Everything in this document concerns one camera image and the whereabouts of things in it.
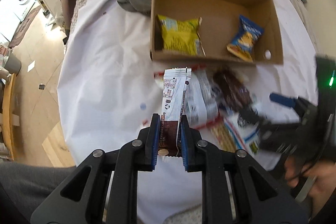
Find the person's right hand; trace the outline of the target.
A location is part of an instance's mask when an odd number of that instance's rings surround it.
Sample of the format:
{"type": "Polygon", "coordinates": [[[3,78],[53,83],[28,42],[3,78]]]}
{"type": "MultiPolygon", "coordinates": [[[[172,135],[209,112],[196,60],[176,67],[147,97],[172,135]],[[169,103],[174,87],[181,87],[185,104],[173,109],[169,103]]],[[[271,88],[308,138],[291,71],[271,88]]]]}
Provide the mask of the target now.
{"type": "MultiPolygon", "coordinates": [[[[293,178],[298,171],[298,164],[294,157],[288,157],[285,164],[285,180],[294,188],[298,184],[298,178],[293,178]]],[[[335,163],[328,160],[317,162],[311,169],[303,174],[305,177],[315,178],[308,196],[312,198],[312,216],[323,208],[332,193],[335,191],[335,163]]]]}

